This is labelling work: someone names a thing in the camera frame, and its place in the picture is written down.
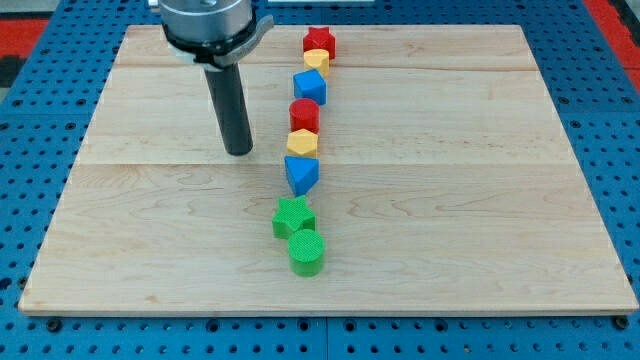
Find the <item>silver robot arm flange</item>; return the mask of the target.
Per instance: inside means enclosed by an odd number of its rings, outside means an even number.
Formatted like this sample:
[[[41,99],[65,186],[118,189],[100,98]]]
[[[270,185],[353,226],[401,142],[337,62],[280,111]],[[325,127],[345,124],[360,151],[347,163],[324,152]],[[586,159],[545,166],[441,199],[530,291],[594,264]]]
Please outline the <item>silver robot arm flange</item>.
[[[275,25],[250,0],[156,0],[149,7],[178,58],[214,72],[238,64]]]

